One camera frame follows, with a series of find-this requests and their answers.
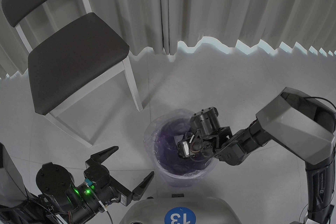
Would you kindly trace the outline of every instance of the dark upholstered seat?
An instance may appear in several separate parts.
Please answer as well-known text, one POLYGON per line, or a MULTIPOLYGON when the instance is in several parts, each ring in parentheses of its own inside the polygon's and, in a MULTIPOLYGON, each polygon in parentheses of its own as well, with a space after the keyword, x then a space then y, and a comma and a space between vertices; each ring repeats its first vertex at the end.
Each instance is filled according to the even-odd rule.
POLYGON ((128 52, 126 42, 94 13, 69 23, 28 56, 35 112, 46 115, 128 52))

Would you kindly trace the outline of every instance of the floor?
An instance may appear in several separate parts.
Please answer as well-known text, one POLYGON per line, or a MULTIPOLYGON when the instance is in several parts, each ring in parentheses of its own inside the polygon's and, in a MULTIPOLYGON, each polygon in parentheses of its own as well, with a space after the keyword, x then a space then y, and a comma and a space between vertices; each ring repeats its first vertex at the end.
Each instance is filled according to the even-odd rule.
MULTIPOLYGON (((35 176, 41 164, 66 167, 79 185, 84 179, 85 160, 113 145, 119 150, 104 165, 113 177, 133 189, 153 169, 142 141, 146 127, 174 109, 197 112, 215 106, 220 123, 236 132, 246 128, 285 86, 336 102, 336 56, 304 54, 296 47, 291 53, 278 49, 268 54, 260 47, 248 55, 237 48, 227 53, 204 43, 194 53, 179 46, 175 56, 155 55, 150 48, 136 57, 131 55, 143 111, 136 110, 120 73, 60 116, 94 142, 91 148, 34 112, 27 72, 0 80, 1 142, 34 194, 40 193, 35 176)), ((239 166, 218 163, 189 189, 172 189, 156 175, 144 198, 180 192, 192 197, 220 197, 242 223, 286 224, 297 221, 307 204, 304 162, 271 141, 239 166)), ((128 208, 117 204, 108 209, 114 223, 119 223, 128 208)), ((103 213, 89 223, 109 222, 103 213)), ((336 214, 331 222, 336 223, 336 214)))

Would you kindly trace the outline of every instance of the white chair frame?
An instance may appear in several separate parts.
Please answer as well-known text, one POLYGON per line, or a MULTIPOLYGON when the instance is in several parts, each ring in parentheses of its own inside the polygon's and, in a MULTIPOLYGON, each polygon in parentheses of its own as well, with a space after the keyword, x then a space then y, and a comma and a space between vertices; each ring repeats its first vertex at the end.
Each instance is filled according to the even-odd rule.
MULTIPOLYGON (((83 1, 83 5, 84 5, 86 13, 92 12, 89 0, 82 0, 82 1, 83 1)), ((26 49, 30 53, 33 49, 31 47, 31 45, 29 44, 25 34, 23 33, 20 24, 16 25, 15 28, 16 28, 23 44, 25 45, 26 49)), ((114 77, 115 75, 119 74, 121 71, 124 71, 124 73, 125 73, 126 80, 127 80, 129 89, 131 90, 131 94, 132 94, 135 106, 139 111, 141 111, 143 109, 142 104, 141 104, 141 100, 140 100, 140 97, 139 97, 137 85, 135 83, 131 63, 129 61, 129 57, 127 56, 124 60, 117 63, 115 66, 112 66, 110 69, 105 71, 103 74, 96 77, 95 79, 90 81, 88 84, 86 84, 82 88, 80 88, 78 91, 73 93, 65 101, 63 101, 61 104, 59 104, 56 108, 54 108, 52 111, 50 111, 44 117, 46 117, 51 123, 53 123, 54 125, 59 127, 66 134, 68 134, 72 138, 76 139, 77 141, 81 142, 83 145, 85 145, 87 147, 92 146, 92 144, 89 140, 81 137, 74 129, 72 129, 65 122, 63 122, 60 118, 58 118, 58 116, 63 111, 65 111, 70 106, 72 106, 74 103, 76 103, 78 100, 82 99, 88 93, 90 93, 95 88, 99 87, 100 85, 102 85, 107 80, 114 77)))

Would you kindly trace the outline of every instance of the chair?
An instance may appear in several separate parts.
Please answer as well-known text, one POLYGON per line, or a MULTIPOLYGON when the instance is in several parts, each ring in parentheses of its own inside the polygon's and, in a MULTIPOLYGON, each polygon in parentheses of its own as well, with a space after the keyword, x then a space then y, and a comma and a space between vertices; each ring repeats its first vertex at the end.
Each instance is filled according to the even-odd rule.
POLYGON ((29 52, 28 71, 35 112, 86 145, 90 141, 57 116, 95 88, 124 71, 137 109, 142 110, 128 58, 129 46, 82 0, 86 15, 32 49, 19 22, 47 0, 2 0, 2 10, 29 52))

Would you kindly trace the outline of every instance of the curtain fold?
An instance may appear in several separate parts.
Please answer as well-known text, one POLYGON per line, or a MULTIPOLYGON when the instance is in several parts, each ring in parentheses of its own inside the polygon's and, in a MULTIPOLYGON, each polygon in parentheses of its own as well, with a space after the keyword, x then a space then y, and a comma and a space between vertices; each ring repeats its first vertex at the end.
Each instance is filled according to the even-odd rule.
MULTIPOLYGON (((336 0, 90 0, 92 10, 137 55, 147 46, 175 54, 211 36, 234 47, 266 41, 336 50, 336 0)), ((85 14, 81 0, 48 0, 21 22, 32 47, 85 14)), ((27 69, 27 50, 0 12, 0 77, 27 69)))

